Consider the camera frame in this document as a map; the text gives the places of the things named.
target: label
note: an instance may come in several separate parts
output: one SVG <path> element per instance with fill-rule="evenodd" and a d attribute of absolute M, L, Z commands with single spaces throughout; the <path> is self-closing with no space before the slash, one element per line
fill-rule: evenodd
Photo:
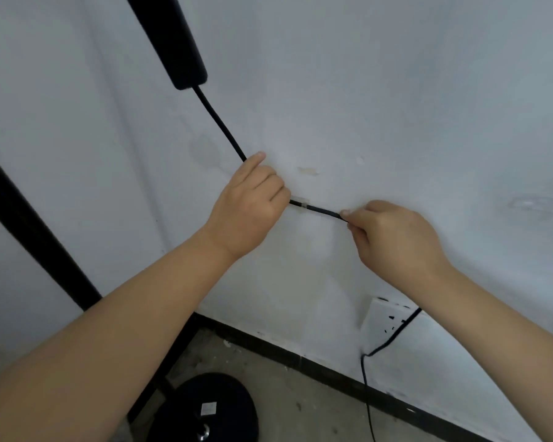
<path fill-rule="evenodd" d="M 217 412 L 217 402 L 203 403 L 201 405 L 201 417 L 212 416 Z"/>

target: person's left hand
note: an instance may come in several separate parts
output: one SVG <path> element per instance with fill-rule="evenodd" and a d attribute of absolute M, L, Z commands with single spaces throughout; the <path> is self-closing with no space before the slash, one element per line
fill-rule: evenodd
<path fill-rule="evenodd" d="M 240 166 L 201 229 L 235 259 L 262 243 L 291 198 L 291 191 L 270 166 L 258 166 L 266 154 L 258 152 Z"/>

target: black cable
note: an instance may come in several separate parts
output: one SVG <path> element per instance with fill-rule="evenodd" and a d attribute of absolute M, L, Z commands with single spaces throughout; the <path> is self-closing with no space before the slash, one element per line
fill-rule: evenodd
<path fill-rule="evenodd" d="M 371 429 L 371 437 L 373 438 L 373 442 L 376 442 L 375 440 L 375 434 L 373 432 L 373 422 L 371 421 L 371 409 L 369 408 L 369 385 L 367 384 L 367 373 L 364 371 L 364 359 L 368 356 L 374 356 L 377 352 L 382 351 L 387 346 L 389 346 L 394 339 L 398 337 L 399 334 L 402 333 L 402 331 L 407 327 L 408 324 L 410 324 L 419 314 L 422 312 L 422 309 L 417 308 L 415 312 L 413 312 L 408 319 L 406 319 L 404 322 L 402 322 L 402 325 L 398 327 L 398 330 L 396 330 L 391 337 L 385 341 L 381 346 L 376 348 L 373 352 L 370 352 L 368 354 L 363 354 L 360 356 L 360 369 L 363 372 L 363 381 L 364 381 L 364 403 L 367 405 L 367 415 L 369 416 L 369 428 Z"/>
<path fill-rule="evenodd" d="M 242 161 L 246 161 L 246 155 L 242 151 L 242 149 L 239 147 L 239 144 L 237 143 L 236 139 L 233 137 L 233 135 L 230 133 L 227 126 L 223 123 L 219 115 L 216 113 L 216 111 L 213 109 L 209 101 L 207 100 L 207 97 L 203 94 L 201 91 L 201 88 L 197 85 L 193 87 L 194 92 L 199 97 L 199 100 L 207 110 L 207 112 L 211 115 L 211 117 L 214 119 L 215 123 L 219 126 L 225 137 L 228 139 L 229 143 L 232 145 L 233 149 L 236 151 L 237 155 L 242 159 Z M 311 206 L 310 204 L 302 203 L 301 201 L 297 200 L 289 200 L 289 203 L 295 206 L 298 206 L 300 208 L 306 208 L 310 211 L 314 211 L 320 214 L 329 215 L 330 217 L 335 217 L 337 219 L 342 220 L 343 222 L 346 222 L 340 214 L 324 209 L 324 208 L 318 208 L 317 206 Z"/>
<path fill-rule="evenodd" d="M 201 101 L 205 109 L 209 112 L 211 117 L 215 120 L 215 123 L 219 126 L 219 128 L 221 129 L 225 137 L 228 139 L 228 141 L 230 142 L 234 150 L 237 152 L 237 155 L 239 155 L 242 161 L 246 161 L 246 155 L 239 147 L 239 144 L 237 143 L 236 139 L 229 132 L 229 129 L 227 128 L 227 126 L 225 126 L 225 124 L 223 123 L 219 115 L 215 112 L 215 110 L 213 109 L 213 107 L 211 106 L 211 104 L 209 103 L 209 101 L 201 91 L 200 87 L 194 86 L 193 90 L 196 93 L 196 95 L 199 97 L 199 100 Z M 300 208 L 306 208 L 306 209 L 309 209 L 310 211 L 314 211 L 319 214 L 329 215 L 330 217 L 335 217 L 337 219 L 342 220 L 343 222 L 346 222 L 346 220 L 344 220 L 340 216 L 340 214 L 335 213 L 333 211 L 330 211 L 324 208 L 318 208 L 317 206 L 311 206 L 310 204 L 305 204 L 297 200 L 289 200 L 289 203 L 292 205 L 298 206 Z M 363 354 L 360 356 L 360 368 L 361 368 L 361 371 L 363 372 L 363 380 L 364 380 L 364 402 L 367 405 L 367 415 L 369 416 L 369 428 L 371 429 L 371 436 L 373 437 L 373 442 L 376 442 L 376 441 L 375 441 L 375 434 L 373 433 L 373 423 L 371 421 L 371 410 L 369 409 L 369 385 L 367 384 L 367 374 L 364 371 L 364 359 L 368 356 L 375 355 L 377 352 L 389 346 L 393 342 L 393 340 L 396 339 L 398 335 L 407 327 L 407 325 L 410 324 L 414 320 L 414 318 L 418 316 L 420 312 L 422 312 L 422 309 L 420 308 L 417 309 L 415 312 L 413 312 L 413 314 L 411 314 L 410 317 L 406 319 L 401 326 L 398 327 L 398 330 L 396 330 L 395 333 L 391 335 L 391 337 L 387 341 L 385 341 L 381 346 L 376 348 L 373 352 L 370 352 L 369 354 Z"/>

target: paint chip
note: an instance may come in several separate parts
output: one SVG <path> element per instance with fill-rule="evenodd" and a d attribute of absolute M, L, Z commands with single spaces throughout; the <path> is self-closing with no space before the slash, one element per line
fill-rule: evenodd
<path fill-rule="evenodd" d="M 302 175 L 310 175 L 312 177 L 320 174 L 315 167 L 297 167 L 297 170 Z"/>

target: concrete floor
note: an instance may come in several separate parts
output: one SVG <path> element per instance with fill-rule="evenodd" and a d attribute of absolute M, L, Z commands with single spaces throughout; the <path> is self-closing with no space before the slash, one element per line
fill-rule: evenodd
<path fill-rule="evenodd" d="M 256 405 L 260 442 L 371 442 L 362 402 L 329 386 L 224 342 L 201 330 L 168 375 L 174 386 L 204 372 L 224 372 L 247 387 Z M 131 425 L 135 442 L 145 442 L 163 403 L 156 391 Z M 439 438 L 371 408 L 377 442 L 437 442 Z"/>

